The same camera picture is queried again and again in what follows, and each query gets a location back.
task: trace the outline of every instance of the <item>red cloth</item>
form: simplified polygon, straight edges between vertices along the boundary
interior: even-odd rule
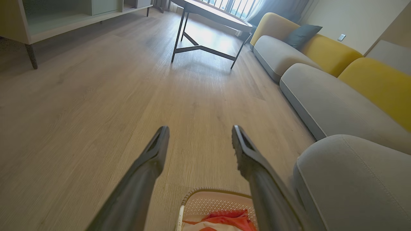
[[[183,221],[188,224],[197,224],[200,222]],[[201,222],[211,222],[215,224],[228,224],[235,226],[243,231],[257,231],[254,224],[248,219],[248,211],[230,210],[230,211],[216,211],[207,215]],[[202,229],[202,231],[212,231],[213,229]]]
[[[203,229],[200,229],[199,231],[217,231],[217,230],[210,228],[210,227],[205,227]]]

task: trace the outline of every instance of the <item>black table leg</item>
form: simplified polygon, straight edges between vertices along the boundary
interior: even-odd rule
[[[24,44],[26,47],[26,51],[28,54],[28,57],[30,58],[31,65],[33,66],[34,69],[37,69],[37,61],[36,61],[36,55],[34,54],[33,46],[29,44]]]
[[[177,38],[175,39],[173,57],[171,58],[171,62],[174,61],[175,50],[177,49],[178,38],[180,37],[181,27],[182,27],[182,23],[183,23],[183,21],[184,21],[184,15],[185,15],[185,8],[184,8],[184,10],[182,11],[181,21],[180,21],[180,27],[178,28]]]
[[[183,35],[181,36],[181,42],[182,42],[182,39],[183,39],[183,37],[184,37],[185,26],[187,26],[187,21],[188,21],[188,15],[189,15],[189,14],[190,14],[190,13],[187,13],[187,17],[185,18],[185,24],[184,24],[184,28],[183,28],[183,30],[182,30]]]
[[[231,69],[234,67],[234,63],[236,63],[237,58],[238,58],[238,56],[240,55],[240,52],[241,52],[242,47],[244,46],[245,42],[247,42],[247,40],[248,40],[250,37],[251,37],[251,33],[250,33],[250,35],[248,36],[248,38],[246,38],[246,39],[244,40],[244,42],[242,42],[242,45],[241,45],[241,47],[240,47],[240,50],[238,51],[238,54],[237,54],[237,56],[236,56],[236,59],[235,59],[234,62],[233,62],[233,65],[231,66]]]

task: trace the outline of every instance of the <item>metal table leg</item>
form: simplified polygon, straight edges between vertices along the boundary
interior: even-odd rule
[[[237,54],[237,56],[236,56],[236,59],[235,59],[234,62],[233,62],[233,65],[231,66],[231,69],[234,67],[234,64],[236,63],[237,58],[238,58],[238,56],[240,55],[240,52],[241,52],[242,47],[244,46],[245,42],[247,42],[247,40],[248,40],[250,37],[251,37],[251,33],[250,33],[250,35],[248,36],[248,38],[246,38],[246,40],[244,40],[244,42],[242,42],[242,45],[241,45],[241,47],[240,47],[240,50],[238,51],[238,54]]]
[[[188,21],[188,15],[189,15],[189,14],[190,14],[190,13],[187,12],[187,17],[185,18],[184,28],[183,28],[183,30],[182,30],[182,33],[183,33],[183,34],[184,34],[184,31],[185,31],[185,26],[187,26],[187,21]]]
[[[182,22],[184,21],[184,15],[185,15],[185,8],[184,8],[184,10],[182,11],[181,21],[180,21],[180,27],[178,28],[177,38],[175,39],[175,46],[174,46],[173,57],[171,58],[171,62],[174,61],[175,51],[176,51],[176,49],[177,49],[178,38],[180,37]]]

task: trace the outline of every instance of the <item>wall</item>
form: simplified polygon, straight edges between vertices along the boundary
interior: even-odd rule
[[[411,75],[411,49],[380,40],[367,54],[368,58],[381,61],[399,71]]]
[[[320,34],[365,54],[410,0],[318,0],[304,23],[319,25]]]
[[[411,48],[411,2],[388,26],[380,39]]]
[[[308,0],[307,6],[301,14],[301,19],[298,22],[298,25],[305,24],[308,17],[311,15],[315,7],[317,6],[319,0]]]

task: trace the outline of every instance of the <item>clothes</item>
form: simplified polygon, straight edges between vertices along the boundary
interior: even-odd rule
[[[230,211],[216,211],[212,212],[207,215],[205,218],[201,220],[201,222],[191,222],[191,221],[183,221],[187,224],[196,225],[203,222],[209,222],[214,224],[225,224],[235,228],[238,228],[242,231],[257,231],[254,224],[248,219],[248,211],[244,210],[230,210]],[[190,229],[190,231],[206,231],[200,229],[201,227],[210,227],[210,226],[198,226],[198,229]]]

